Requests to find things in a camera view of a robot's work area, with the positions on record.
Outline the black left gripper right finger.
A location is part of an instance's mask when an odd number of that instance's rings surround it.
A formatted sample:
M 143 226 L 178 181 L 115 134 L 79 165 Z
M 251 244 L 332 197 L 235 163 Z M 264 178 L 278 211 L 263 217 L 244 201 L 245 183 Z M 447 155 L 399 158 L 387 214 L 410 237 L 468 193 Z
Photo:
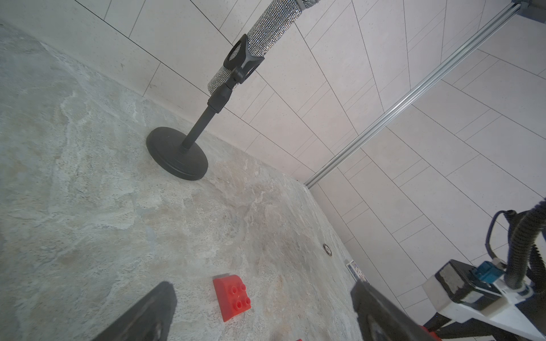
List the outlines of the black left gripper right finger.
M 363 340 L 438 340 L 416 324 L 367 281 L 351 289 L 353 309 Z

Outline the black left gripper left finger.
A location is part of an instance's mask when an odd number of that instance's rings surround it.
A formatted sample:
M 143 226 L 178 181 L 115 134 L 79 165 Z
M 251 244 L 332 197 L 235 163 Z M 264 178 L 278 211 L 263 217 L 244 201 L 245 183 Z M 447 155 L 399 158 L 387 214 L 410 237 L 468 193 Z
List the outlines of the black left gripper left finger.
M 168 339 L 177 298 L 173 284 L 162 281 L 94 340 Z

